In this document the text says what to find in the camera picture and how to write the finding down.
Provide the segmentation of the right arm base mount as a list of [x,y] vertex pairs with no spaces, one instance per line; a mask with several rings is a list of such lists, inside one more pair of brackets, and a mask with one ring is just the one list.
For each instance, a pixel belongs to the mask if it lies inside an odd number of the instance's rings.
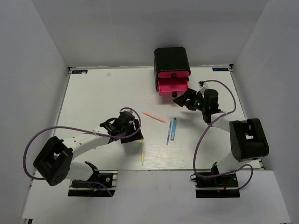
[[192,174],[190,179],[195,182],[196,198],[240,198],[236,174],[206,179]]

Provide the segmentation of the yellow pencil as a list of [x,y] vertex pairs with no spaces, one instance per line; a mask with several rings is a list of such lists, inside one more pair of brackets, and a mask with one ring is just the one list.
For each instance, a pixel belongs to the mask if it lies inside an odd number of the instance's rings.
[[141,140],[142,149],[141,149],[141,164],[144,165],[144,140]]

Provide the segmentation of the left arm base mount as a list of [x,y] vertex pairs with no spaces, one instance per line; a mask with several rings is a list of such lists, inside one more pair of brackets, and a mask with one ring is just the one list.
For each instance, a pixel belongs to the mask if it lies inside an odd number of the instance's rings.
[[69,197],[112,197],[117,187],[117,171],[100,171],[91,177],[88,182],[71,181]]

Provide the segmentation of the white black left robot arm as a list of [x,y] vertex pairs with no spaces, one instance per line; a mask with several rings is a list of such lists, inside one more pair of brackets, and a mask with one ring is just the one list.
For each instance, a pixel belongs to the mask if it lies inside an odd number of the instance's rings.
[[33,166],[50,186],[65,179],[94,186],[99,183],[97,167],[89,161],[75,162],[75,158],[118,140],[124,144],[144,139],[140,116],[128,110],[121,111],[119,117],[110,118],[91,131],[81,129],[80,132],[80,135],[68,139],[51,137],[35,158]]

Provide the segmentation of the light blue marker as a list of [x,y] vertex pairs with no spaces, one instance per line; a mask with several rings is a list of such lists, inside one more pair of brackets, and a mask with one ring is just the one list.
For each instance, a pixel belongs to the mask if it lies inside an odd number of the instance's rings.
[[171,129],[171,140],[175,139],[176,126],[177,126],[177,118],[174,118],[172,123],[172,129]]

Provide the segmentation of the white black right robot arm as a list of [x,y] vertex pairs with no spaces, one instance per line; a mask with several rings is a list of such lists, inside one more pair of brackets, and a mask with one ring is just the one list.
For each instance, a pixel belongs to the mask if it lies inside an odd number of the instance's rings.
[[253,160],[266,157],[269,145],[258,118],[235,120],[232,112],[224,112],[218,105],[218,92],[206,89],[203,93],[192,89],[173,101],[180,107],[202,112],[207,128],[216,127],[229,133],[230,152],[220,161],[213,164],[210,174],[203,176],[194,169],[198,178],[211,179],[216,186],[222,186],[231,175]]

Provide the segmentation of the blue label right corner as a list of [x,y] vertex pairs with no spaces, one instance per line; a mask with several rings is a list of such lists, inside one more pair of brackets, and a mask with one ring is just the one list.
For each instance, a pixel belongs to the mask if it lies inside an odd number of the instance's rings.
[[228,68],[224,68],[224,67],[213,67],[212,70],[213,71],[229,71]]

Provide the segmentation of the red pen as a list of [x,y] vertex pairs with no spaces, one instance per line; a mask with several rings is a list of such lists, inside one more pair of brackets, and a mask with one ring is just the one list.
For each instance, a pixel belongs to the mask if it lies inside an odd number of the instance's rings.
[[142,112],[142,114],[145,115],[145,116],[147,116],[147,117],[150,117],[150,118],[152,118],[152,119],[154,119],[154,120],[157,120],[157,121],[159,121],[159,122],[161,122],[161,123],[166,124],[166,121],[163,120],[163,119],[161,119],[161,118],[157,118],[157,117],[155,117],[155,116],[153,116],[153,115],[151,115],[151,114],[149,114],[149,113],[146,113],[146,112]]

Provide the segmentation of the blue label corner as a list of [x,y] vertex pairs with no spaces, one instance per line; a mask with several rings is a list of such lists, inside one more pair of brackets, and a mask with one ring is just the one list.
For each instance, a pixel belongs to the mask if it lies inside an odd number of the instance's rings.
[[228,68],[224,68],[224,67],[213,67],[212,70],[213,71],[229,71]]
[[72,70],[72,74],[87,74],[88,70]]

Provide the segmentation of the slim blue grey pen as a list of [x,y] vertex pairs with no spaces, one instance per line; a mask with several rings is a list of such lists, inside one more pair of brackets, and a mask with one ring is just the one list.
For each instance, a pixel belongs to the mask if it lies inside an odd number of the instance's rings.
[[168,128],[168,133],[167,133],[167,140],[166,140],[166,145],[169,144],[169,139],[170,139],[170,134],[171,134],[171,126],[172,126],[172,120],[169,123],[169,128]]

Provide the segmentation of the black drawer cabinet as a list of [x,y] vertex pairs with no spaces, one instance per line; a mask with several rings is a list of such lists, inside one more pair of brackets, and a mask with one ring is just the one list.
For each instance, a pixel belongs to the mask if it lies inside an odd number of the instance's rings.
[[187,70],[191,73],[187,52],[184,47],[157,48],[154,51],[154,74],[156,90],[161,71]]

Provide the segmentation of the pink top drawer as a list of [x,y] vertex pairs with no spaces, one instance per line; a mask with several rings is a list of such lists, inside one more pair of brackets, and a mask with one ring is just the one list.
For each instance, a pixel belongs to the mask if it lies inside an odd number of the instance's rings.
[[157,74],[158,78],[185,78],[189,77],[190,72],[187,70],[161,71]]

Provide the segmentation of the blue label left corner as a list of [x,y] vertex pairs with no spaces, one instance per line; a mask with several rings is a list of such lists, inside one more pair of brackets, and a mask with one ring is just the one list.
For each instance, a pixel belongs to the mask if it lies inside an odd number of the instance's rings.
[[87,74],[88,70],[72,70],[72,74]]

